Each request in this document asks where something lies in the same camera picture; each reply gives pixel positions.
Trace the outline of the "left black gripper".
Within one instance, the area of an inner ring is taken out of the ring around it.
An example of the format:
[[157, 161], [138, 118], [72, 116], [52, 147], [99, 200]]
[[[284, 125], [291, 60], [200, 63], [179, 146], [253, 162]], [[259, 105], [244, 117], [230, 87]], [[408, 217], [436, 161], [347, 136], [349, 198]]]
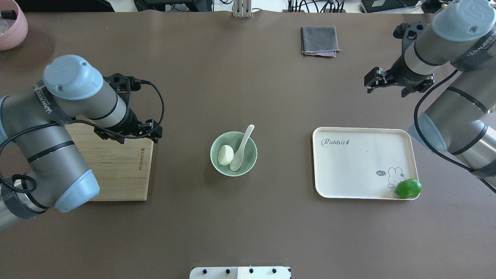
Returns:
[[[162, 138], [163, 128], [156, 120], [149, 119], [145, 122], [140, 122], [135, 113], [131, 109], [127, 109], [124, 118], [116, 125], [107, 127], [106, 129], [121, 134], [124, 136], [132, 136], [134, 138]], [[120, 144], [124, 144], [125, 139], [121, 136], [109, 134], [102, 129], [95, 127], [93, 132], [102, 140], [111, 139]]]

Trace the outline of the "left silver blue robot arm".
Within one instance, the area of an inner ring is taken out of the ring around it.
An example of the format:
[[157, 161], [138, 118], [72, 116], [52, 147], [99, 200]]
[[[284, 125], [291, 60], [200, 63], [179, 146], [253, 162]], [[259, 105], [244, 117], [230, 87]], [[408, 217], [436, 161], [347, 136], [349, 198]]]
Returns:
[[94, 127], [103, 140], [162, 137], [161, 121], [141, 122], [132, 91], [153, 83], [133, 76], [104, 77], [78, 55], [62, 55], [30, 89], [1, 99], [1, 149], [14, 144], [31, 170], [1, 177], [1, 230], [50, 208], [66, 213], [96, 197], [100, 187], [66, 127]]

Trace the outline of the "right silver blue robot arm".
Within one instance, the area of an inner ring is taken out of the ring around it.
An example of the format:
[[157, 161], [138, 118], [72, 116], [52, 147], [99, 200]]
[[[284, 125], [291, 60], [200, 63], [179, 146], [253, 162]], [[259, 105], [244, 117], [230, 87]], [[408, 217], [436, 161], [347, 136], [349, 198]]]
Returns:
[[364, 77], [371, 93], [400, 86], [423, 93], [409, 134], [431, 152], [495, 191], [495, 129], [482, 117], [495, 112], [495, 9], [487, 0], [454, 0], [432, 20], [403, 23], [393, 32], [402, 53], [390, 69]]

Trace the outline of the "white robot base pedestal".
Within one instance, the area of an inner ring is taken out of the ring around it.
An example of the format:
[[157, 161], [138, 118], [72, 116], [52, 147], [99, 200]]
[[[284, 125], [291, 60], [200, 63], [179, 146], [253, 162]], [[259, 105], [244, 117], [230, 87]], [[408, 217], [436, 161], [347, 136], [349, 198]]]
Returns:
[[291, 279], [290, 267], [285, 266], [237, 266], [196, 267], [190, 279]]

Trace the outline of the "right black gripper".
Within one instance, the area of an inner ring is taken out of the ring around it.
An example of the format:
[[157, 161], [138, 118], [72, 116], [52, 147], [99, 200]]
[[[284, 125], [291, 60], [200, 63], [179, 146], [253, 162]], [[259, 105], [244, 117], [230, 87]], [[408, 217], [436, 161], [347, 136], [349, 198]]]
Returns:
[[404, 58], [398, 58], [388, 71], [381, 67], [374, 67], [364, 76], [367, 94], [381, 87], [402, 86], [401, 96], [406, 97], [415, 92], [425, 93], [433, 84], [433, 74], [415, 73], [407, 66]]

